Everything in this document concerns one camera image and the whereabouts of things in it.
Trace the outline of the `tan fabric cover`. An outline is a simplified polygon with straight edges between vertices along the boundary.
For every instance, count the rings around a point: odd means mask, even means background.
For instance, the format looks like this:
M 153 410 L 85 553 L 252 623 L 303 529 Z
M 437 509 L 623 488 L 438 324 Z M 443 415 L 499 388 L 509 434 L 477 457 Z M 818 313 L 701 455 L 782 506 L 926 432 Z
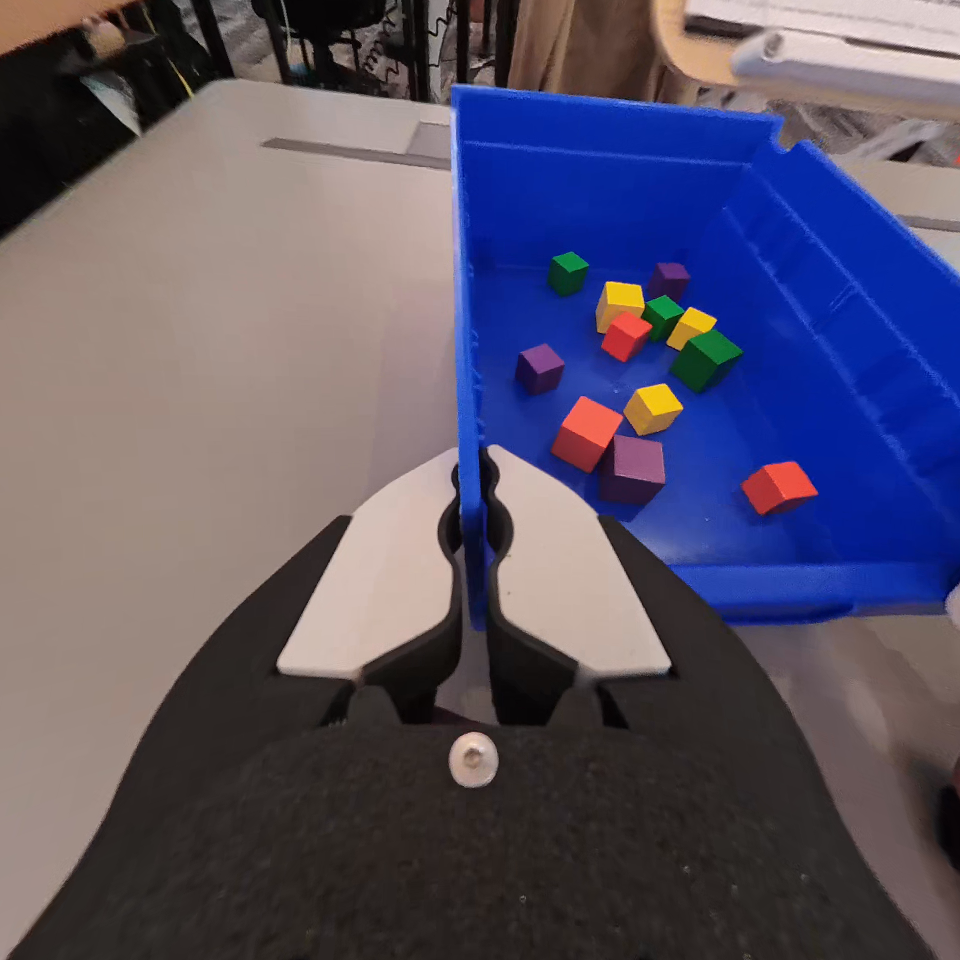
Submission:
M 650 1 L 521 1 L 507 87 L 653 98 L 661 62 Z

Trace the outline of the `large red wooden cube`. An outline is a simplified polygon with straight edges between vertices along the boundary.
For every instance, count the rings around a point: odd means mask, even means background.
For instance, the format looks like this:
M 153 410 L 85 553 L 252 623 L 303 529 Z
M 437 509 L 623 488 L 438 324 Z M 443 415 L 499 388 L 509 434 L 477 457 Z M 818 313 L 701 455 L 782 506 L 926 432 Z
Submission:
M 550 452 L 578 471 L 591 474 L 623 420 L 623 414 L 582 395 L 558 427 Z

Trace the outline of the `printed instruction sheet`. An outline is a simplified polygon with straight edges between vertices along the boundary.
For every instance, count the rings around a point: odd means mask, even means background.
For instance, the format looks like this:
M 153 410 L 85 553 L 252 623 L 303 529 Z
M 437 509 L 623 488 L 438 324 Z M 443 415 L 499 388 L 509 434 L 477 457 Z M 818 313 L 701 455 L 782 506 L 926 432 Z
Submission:
M 954 1 L 687 1 L 688 23 L 786 29 L 937 53 L 959 53 Z

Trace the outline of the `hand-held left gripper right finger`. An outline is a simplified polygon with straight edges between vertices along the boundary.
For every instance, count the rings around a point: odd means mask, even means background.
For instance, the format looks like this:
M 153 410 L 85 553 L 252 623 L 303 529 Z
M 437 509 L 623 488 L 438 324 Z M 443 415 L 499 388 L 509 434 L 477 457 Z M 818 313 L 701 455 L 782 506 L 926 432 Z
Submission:
M 500 724 L 545 724 L 570 689 L 665 677 L 670 657 L 596 510 L 498 444 L 482 455 L 482 483 Z

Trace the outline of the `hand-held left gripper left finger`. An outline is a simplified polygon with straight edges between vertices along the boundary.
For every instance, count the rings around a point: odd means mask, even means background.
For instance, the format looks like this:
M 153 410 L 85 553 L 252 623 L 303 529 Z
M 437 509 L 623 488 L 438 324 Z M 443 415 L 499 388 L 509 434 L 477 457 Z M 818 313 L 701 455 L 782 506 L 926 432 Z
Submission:
M 298 680 L 378 688 L 401 721 L 435 721 L 464 632 L 458 452 L 439 453 L 350 515 L 275 663 Z

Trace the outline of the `blue plastic bin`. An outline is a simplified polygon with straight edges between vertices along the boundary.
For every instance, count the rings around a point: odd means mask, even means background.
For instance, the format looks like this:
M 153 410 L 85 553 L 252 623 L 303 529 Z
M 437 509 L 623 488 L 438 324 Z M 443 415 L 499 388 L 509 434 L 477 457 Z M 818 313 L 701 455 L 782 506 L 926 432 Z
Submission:
M 486 611 L 479 453 L 498 445 L 615 516 L 733 623 L 942 613 L 959 564 L 958 272 L 769 116 L 460 86 L 452 98 L 455 337 L 466 578 Z M 556 294 L 551 258 L 589 264 Z M 604 283 L 690 273 L 681 301 L 743 357 L 688 390 L 675 351 L 601 349 Z M 556 390 L 529 395 L 519 353 L 548 344 Z M 617 412 L 675 387 L 666 486 L 605 503 L 552 456 L 580 397 Z M 795 461 L 819 495 L 760 516 L 740 484 Z

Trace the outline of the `large green wooden cube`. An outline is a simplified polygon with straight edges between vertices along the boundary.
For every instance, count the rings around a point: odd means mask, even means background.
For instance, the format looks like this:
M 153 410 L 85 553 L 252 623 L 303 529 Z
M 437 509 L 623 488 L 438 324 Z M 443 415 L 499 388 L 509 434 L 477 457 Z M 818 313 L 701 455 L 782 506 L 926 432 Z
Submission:
M 721 383 L 743 357 L 743 349 L 718 329 L 692 337 L 668 369 L 671 377 L 694 394 Z

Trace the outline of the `small green wooden cube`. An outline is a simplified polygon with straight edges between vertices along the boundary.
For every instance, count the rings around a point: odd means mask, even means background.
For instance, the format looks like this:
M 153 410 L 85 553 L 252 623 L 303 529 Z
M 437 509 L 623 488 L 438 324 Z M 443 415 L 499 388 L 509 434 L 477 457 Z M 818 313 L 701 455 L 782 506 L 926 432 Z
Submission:
M 590 264 L 574 251 L 555 255 L 551 258 L 547 283 L 561 297 L 569 297 L 580 292 L 590 270 Z
M 646 301 L 642 320 L 651 328 L 649 342 L 666 342 L 684 313 L 684 308 L 667 294 Z

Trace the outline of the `large purple wooden cube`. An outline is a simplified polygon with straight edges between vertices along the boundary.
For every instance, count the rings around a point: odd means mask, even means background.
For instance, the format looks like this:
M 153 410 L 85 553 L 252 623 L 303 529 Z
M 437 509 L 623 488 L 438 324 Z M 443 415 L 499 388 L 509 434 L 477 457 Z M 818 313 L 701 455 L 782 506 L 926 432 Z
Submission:
M 597 474 L 600 500 L 644 507 L 666 486 L 664 445 L 653 439 L 615 434 Z

